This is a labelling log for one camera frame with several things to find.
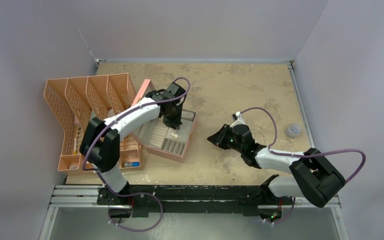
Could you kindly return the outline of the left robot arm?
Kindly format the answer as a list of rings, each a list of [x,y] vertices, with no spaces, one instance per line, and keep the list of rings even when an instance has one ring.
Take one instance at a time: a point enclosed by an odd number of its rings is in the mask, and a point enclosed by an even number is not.
[[[80,144],[83,162],[92,164],[92,171],[110,190],[109,197],[118,205],[126,203],[131,195],[130,184],[118,167],[121,140],[143,124],[159,117],[168,119],[168,126],[180,126],[181,100],[186,89],[173,84],[167,89],[153,90],[127,110],[104,120],[91,119]]]

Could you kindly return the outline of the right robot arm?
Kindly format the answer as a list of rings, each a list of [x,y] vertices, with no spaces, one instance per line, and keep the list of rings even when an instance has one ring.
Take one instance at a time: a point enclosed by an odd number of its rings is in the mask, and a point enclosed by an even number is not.
[[[223,150],[235,150],[246,165],[256,169],[272,169],[289,177],[275,176],[261,189],[260,196],[268,204],[280,197],[306,198],[316,207],[324,207],[346,185],[343,175],[315,148],[294,154],[280,151],[274,154],[265,145],[257,143],[245,124],[230,127],[224,124],[207,140]]]

